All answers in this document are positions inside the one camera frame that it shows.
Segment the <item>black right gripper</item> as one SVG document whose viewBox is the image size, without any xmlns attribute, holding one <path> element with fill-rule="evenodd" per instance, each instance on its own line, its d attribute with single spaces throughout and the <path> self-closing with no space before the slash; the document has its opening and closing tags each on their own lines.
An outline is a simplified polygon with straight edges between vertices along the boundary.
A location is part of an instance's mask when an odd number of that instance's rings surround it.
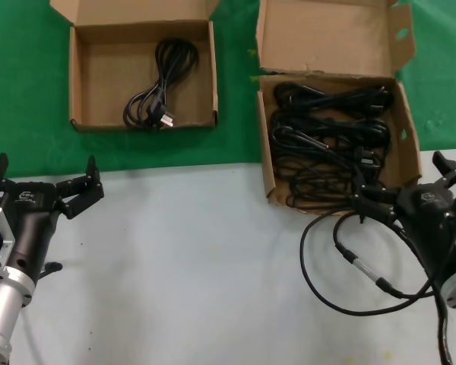
<svg viewBox="0 0 456 365">
<path fill-rule="evenodd" d="M 370 217 L 388 227 L 398 219 L 426 273 L 433 278 L 433 286 L 441 290 L 456 274 L 456 198 L 449 190 L 456 185 L 456 161 L 436 151 L 432 162 L 442 175 L 440 179 L 401 192 L 399 188 L 369 185 L 355 168 L 351 207 L 362 219 Z"/>
</svg>

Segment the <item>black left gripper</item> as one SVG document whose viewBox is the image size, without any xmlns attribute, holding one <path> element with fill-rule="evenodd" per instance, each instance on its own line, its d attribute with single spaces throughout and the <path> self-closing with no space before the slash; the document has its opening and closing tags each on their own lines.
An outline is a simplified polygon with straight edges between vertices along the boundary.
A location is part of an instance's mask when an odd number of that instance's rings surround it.
<svg viewBox="0 0 456 365">
<path fill-rule="evenodd" d="M 60 212 L 71 220 L 104 197 L 100 171 L 91 155 L 83 176 L 54 185 L 7 181 L 8 165 L 7 154 L 0 153 L 0 191 L 8 194 L 11 203 L 14 235 L 7 266 L 37 282 Z"/>
</svg>

